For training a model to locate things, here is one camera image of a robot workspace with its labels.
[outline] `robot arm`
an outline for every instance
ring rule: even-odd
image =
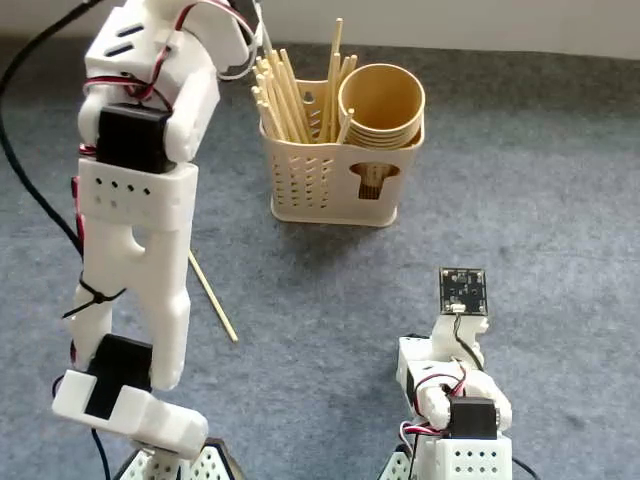
[[[400,338],[396,380],[416,417],[416,425],[403,422],[401,436],[421,436],[415,449],[403,438],[404,453],[396,451],[385,472],[391,476],[404,462],[418,480],[458,478],[461,469],[511,480],[511,441],[503,435],[511,404],[484,372],[476,341],[488,328],[484,272],[441,269],[440,303],[431,336]]]
[[[142,105],[172,113],[167,158],[192,161],[220,98],[217,72],[249,56],[236,17],[242,19],[226,0],[129,0],[113,9],[86,55],[87,99],[78,122],[84,143],[97,145],[104,107]],[[146,95],[136,94],[145,87]]]
[[[220,98],[218,70],[248,57],[238,27],[246,22],[228,5],[128,0],[113,9],[85,58],[79,115],[84,268],[68,315],[77,370],[65,374],[53,409],[182,459],[200,452],[207,420],[152,390],[173,389],[184,367],[198,177],[190,162]],[[146,232],[144,246],[134,227]],[[137,296],[152,344],[111,333],[112,303],[125,290]]]
[[[484,372],[459,362],[421,364],[424,378],[416,387],[414,410],[437,430],[446,430],[451,422],[451,395],[492,400],[498,414],[497,428],[511,427],[511,403],[494,380]]]

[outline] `paper cup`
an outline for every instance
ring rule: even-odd
[[[420,81],[395,65],[366,65],[353,71],[338,94],[340,121],[355,110],[350,135],[361,146],[407,144],[422,125],[426,94]]]

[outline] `black circuit board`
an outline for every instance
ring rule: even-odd
[[[440,313],[455,315],[453,304],[466,307],[463,315],[482,315],[487,309],[487,287],[484,270],[473,268],[440,269]]]

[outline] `wire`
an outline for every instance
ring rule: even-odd
[[[93,437],[93,441],[96,443],[96,448],[98,449],[98,453],[100,454],[100,460],[102,461],[102,469],[104,470],[104,478],[105,480],[111,480],[111,471],[109,469],[109,459],[107,458],[107,453],[104,451],[104,445],[102,445],[102,440],[100,440],[100,436],[95,428],[91,429],[91,436]]]
[[[458,342],[460,344],[460,346],[463,348],[463,350],[465,352],[467,352],[467,354],[471,357],[471,359],[473,360],[473,363],[476,364],[476,368],[478,370],[480,370],[481,372],[484,372],[484,366],[482,365],[482,362],[480,361],[478,356],[475,354],[473,349],[469,345],[467,345],[467,343],[458,336],[458,331],[460,330],[460,323],[461,322],[462,322],[462,317],[458,313],[458,314],[456,314],[455,322],[453,322],[453,336],[456,338],[456,342]]]
[[[235,75],[225,75],[225,74],[219,73],[218,74],[218,78],[221,79],[221,80],[239,80],[239,79],[247,76],[247,74],[249,74],[249,72],[251,72],[251,69],[252,69],[254,63],[256,62],[256,57],[258,56],[258,40],[256,39],[254,31],[249,26],[249,22],[247,22],[247,20],[242,15],[240,15],[240,13],[238,13],[237,10],[231,8],[228,5],[225,5],[220,0],[202,0],[202,1],[199,1],[199,2],[195,2],[195,3],[192,3],[191,5],[187,5],[182,10],[180,15],[178,16],[178,20],[175,23],[175,29],[177,31],[181,31],[183,26],[184,26],[184,23],[185,23],[185,21],[187,19],[187,16],[191,12],[191,10],[193,10],[196,6],[198,6],[200,4],[206,4],[206,5],[210,5],[212,7],[216,7],[218,9],[228,13],[229,15],[231,15],[238,22],[238,25],[240,25],[240,27],[245,31],[245,33],[251,39],[251,44],[249,45],[249,47],[251,49],[251,54],[250,54],[249,62],[247,63],[246,68],[244,70],[242,70],[240,73],[235,74]]]
[[[58,393],[58,386],[60,382],[64,378],[64,375],[60,375],[53,381],[53,385],[51,385],[51,396],[56,398],[56,394]],[[91,429],[91,436],[93,437],[93,441],[96,444],[96,448],[98,449],[98,454],[100,454],[100,461],[102,462],[102,469],[104,470],[105,480],[111,480],[111,469],[109,468],[109,459],[107,458],[107,453],[104,450],[104,445],[102,445],[102,440],[100,440],[100,435],[98,435],[98,431],[95,428]]]
[[[527,465],[526,463],[524,463],[522,460],[520,460],[519,458],[516,458],[516,457],[512,457],[511,460],[513,460],[513,463],[515,463],[521,469],[523,469],[525,472],[527,472],[529,475],[531,475],[531,477],[534,480],[540,480],[540,477],[535,472],[535,470],[533,468],[531,468],[529,465]]]
[[[31,179],[25,172],[18,156],[9,141],[9,137],[7,135],[7,131],[4,125],[4,119],[2,117],[2,101],[4,95],[15,77],[20,67],[24,64],[24,62],[31,56],[31,54],[37,50],[44,42],[53,37],[60,30],[65,28],[70,23],[73,23],[78,18],[82,17],[93,7],[98,5],[102,0],[85,0],[80,5],[75,7],[69,13],[67,13],[60,20],[55,22],[53,25],[42,31],[35,38],[33,38],[25,47],[20,50],[16,56],[11,60],[11,63],[5,70],[2,78],[0,79],[0,144],[2,144],[2,150],[4,151],[9,165],[18,176],[18,179],[24,186],[24,188],[29,192],[29,194],[33,197],[33,199],[42,207],[42,209],[46,212],[46,214],[53,220],[53,222],[60,227],[60,229],[64,232],[64,234],[69,238],[75,249],[78,251],[80,256],[84,253],[84,248],[82,246],[82,242],[78,238],[78,235],[73,231],[73,229],[69,226],[69,224],[62,218],[62,216],[51,206],[51,204],[47,201],[47,199],[40,193],[40,191],[36,188],[36,186],[31,182]]]
[[[256,61],[256,57],[258,55],[258,42],[247,20],[245,20],[245,18],[233,8],[220,2],[220,0],[201,0],[199,2],[192,3],[184,7],[178,15],[178,18],[174,23],[174,31],[182,31],[191,10],[201,4],[211,5],[229,14],[238,22],[242,29],[251,38],[251,56],[249,58],[247,67],[237,75],[218,74],[218,78],[220,78],[221,80],[237,80],[246,76],[251,71],[251,68]],[[149,82],[144,82],[131,74],[127,74],[126,76],[102,75],[87,79],[84,84],[85,94],[87,93],[88,89],[94,85],[120,85],[124,87],[130,97],[133,97],[139,101],[145,101],[149,99],[153,94],[156,94],[164,104],[165,108],[170,112],[173,111],[173,105],[171,104],[171,102],[169,102],[168,99],[156,88],[156,83],[160,78],[162,67],[171,53],[171,47],[169,46],[168,42],[169,40],[167,39],[167,43],[165,43],[165,45],[160,50],[160,53],[158,53],[158,56],[156,57]],[[86,155],[92,155],[94,151],[95,147],[91,145],[82,145],[80,147],[80,152]]]
[[[469,347],[469,345],[467,345],[467,343],[458,336],[458,330],[460,329],[460,322],[461,322],[460,314],[457,314],[456,315],[456,320],[455,320],[455,322],[453,324],[454,325],[454,327],[453,327],[453,335],[455,336],[456,341],[464,349],[464,351],[467,352],[467,354],[471,357],[473,362],[476,364],[476,367],[478,368],[478,370],[480,370],[481,372],[484,372],[484,366],[482,365],[482,362],[480,362],[480,359],[475,354],[473,349],[471,349],[471,347]],[[513,460],[513,463],[515,463],[520,468],[522,468],[525,472],[527,472],[529,475],[531,475],[531,477],[534,480],[540,480],[540,477],[538,476],[538,474],[529,465],[527,465],[522,460],[520,460],[520,459],[518,459],[516,457],[512,457],[511,459]]]
[[[456,381],[456,386],[454,387],[454,389],[458,388],[459,385],[461,385],[461,382],[463,382],[463,379],[454,377],[453,375],[449,375],[447,373],[434,373],[433,375],[429,375],[425,378],[423,378],[422,380],[420,380],[416,386],[413,389],[414,392],[414,396],[416,399],[416,403],[415,403],[415,411],[418,415],[420,415],[421,417],[423,417],[424,415],[422,414],[422,412],[420,411],[420,402],[418,401],[418,388],[420,388],[420,386],[422,386],[422,384],[424,384],[425,382],[428,382],[429,380],[433,380],[434,378],[449,378],[452,380]]]
[[[400,431],[398,432],[398,436],[400,437],[400,440],[402,440],[402,443],[404,443],[405,447],[407,447],[407,450],[409,451],[410,455],[413,456],[413,447],[409,443],[409,439],[407,439],[407,436],[404,433],[405,427],[410,425],[411,425],[411,422],[402,422],[400,424]]]
[[[56,378],[53,381],[53,385],[51,385],[51,396],[53,398],[56,398],[56,393],[58,393],[58,386],[60,385],[60,382],[62,381],[63,378],[64,378],[64,375],[60,375],[58,378]]]
[[[419,438],[420,438],[420,435],[416,435],[416,438],[413,440],[413,451],[411,453],[411,466],[409,467],[409,476],[407,477],[409,480],[411,480],[411,477],[413,476],[413,464],[416,461],[416,451],[418,450]]]

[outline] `gray carpet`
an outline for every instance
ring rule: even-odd
[[[6,64],[18,44],[0,45]],[[25,167],[69,219],[85,46],[49,45],[6,111]],[[241,343],[191,276],[187,367],[162,397],[202,411],[250,479],[373,480],[406,415],[397,337],[430,331],[438,266],[484,267],[482,346],[513,402],[515,453],[545,480],[640,478],[640,63],[345,51],[406,66],[430,92],[429,142],[397,223],[277,222],[248,84],[223,85],[197,162],[193,247]],[[309,78],[326,53],[291,48]],[[4,161],[0,178],[0,470],[102,478],[89,432],[49,411],[80,262]],[[131,298],[117,312],[117,332],[145,338]],[[116,467],[130,446],[105,441]]]

